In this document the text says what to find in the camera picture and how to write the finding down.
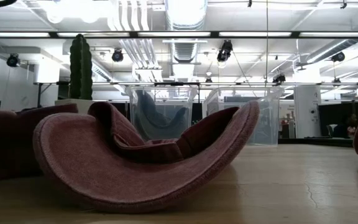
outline white planter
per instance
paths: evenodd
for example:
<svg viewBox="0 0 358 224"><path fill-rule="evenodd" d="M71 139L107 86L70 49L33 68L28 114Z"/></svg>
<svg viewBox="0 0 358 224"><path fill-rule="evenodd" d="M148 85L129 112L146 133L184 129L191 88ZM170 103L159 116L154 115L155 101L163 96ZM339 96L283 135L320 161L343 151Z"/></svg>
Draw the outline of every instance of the white planter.
<svg viewBox="0 0 358 224"><path fill-rule="evenodd" d="M65 99L65 100L57 100L55 101L55 105L65 105L69 103L75 103L78 108L78 113L80 114L88 114L88 110L90 106L95 103L92 100L79 100L79 99Z"/></svg>

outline person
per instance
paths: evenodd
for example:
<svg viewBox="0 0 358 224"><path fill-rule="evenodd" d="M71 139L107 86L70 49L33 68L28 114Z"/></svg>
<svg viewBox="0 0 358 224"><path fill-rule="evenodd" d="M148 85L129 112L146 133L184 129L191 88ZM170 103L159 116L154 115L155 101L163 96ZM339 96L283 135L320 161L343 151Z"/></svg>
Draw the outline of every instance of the person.
<svg viewBox="0 0 358 224"><path fill-rule="evenodd" d="M341 123L334 128L334 138L351 138L356 131L357 118L355 114L342 117Z"/></svg>

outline wooden floor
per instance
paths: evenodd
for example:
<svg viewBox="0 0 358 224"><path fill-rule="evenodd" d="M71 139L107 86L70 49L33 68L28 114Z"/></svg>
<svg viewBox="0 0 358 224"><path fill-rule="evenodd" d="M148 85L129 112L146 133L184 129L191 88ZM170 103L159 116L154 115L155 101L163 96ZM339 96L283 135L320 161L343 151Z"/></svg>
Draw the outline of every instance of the wooden floor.
<svg viewBox="0 0 358 224"><path fill-rule="evenodd" d="M0 223L358 224L358 156L340 147L247 148L198 193L146 215L77 207L43 177L6 180L0 182Z"/></svg>

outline transparent storage container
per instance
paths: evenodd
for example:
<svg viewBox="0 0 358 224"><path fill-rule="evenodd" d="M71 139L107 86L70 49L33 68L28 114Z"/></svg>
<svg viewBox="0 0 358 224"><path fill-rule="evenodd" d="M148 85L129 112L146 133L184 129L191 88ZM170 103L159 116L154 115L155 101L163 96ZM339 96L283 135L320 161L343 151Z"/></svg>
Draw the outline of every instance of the transparent storage container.
<svg viewBox="0 0 358 224"><path fill-rule="evenodd" d="M241 107L248 101L259 103L259 120L249 138L249 146L272 146L278 143L278 112L280 96L284 92L280 87L253 88L246 86L222 87L211 91L203 103L203 117L217 111Z"/></svg>
<svg viewBox="0 0 358 224"><path fill-rule="evenodd" d="M195 88L132 86L126 93L131 101L131 123L145 141L179 138L191 126Z"/></svg>

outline cactus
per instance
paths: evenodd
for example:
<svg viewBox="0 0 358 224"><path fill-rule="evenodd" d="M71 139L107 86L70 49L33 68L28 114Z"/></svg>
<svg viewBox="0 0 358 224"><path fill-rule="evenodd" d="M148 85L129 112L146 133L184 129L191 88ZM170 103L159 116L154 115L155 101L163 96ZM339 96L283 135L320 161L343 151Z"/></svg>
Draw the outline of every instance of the cactus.
<svg viewBox="0 0 358 224"><path fill-rule="evenodd" d="M83 35L78 34L70 47L70 98L92 100L92 56Z"/></svg>

